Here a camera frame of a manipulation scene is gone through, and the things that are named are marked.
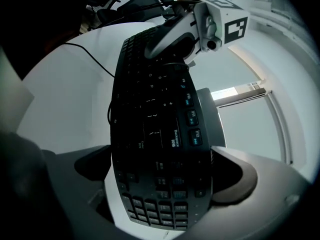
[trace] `black cable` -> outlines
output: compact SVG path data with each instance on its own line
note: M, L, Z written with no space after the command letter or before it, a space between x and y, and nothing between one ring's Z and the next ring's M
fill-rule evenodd
M95 59L95 57L93 57L93 56L91 55L91 53L88 52L87 49L84 48L83 46L81 46L81 45L79 45L79 44L71 43L71 42L65 42L65 43L63 43L63 45L77 46L77 47L82 48L105 72L107 72L110 76L112 76L113 78L115 78L115 76L114 76L113 74L111 74L108 70L106 70L105 67L102 66L102 65L99 63L99 61L97 61L97 60Z

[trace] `white wall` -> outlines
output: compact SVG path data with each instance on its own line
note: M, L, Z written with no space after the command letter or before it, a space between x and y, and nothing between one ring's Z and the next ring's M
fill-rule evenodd
M230 50L199 53L190 68L196 90L209 88L211 92L259 81L260 78Z
M277 42L286 49L299 63L303 66L309 76L312 78L316 86L320 89L320 64L315 63L313 59L299 46L287 36L283 35L279 30L270 26L260 25L259 30L266 33L269 38Z
M16 132L33 99L0 46L0 130Z
M227 148L281 161L275 122L265 98L218 109Z
M309 181L319 167L320 93L299 57L294 57L265 33L249 30L230 49L245 60L272 90L290 135L293 166Z

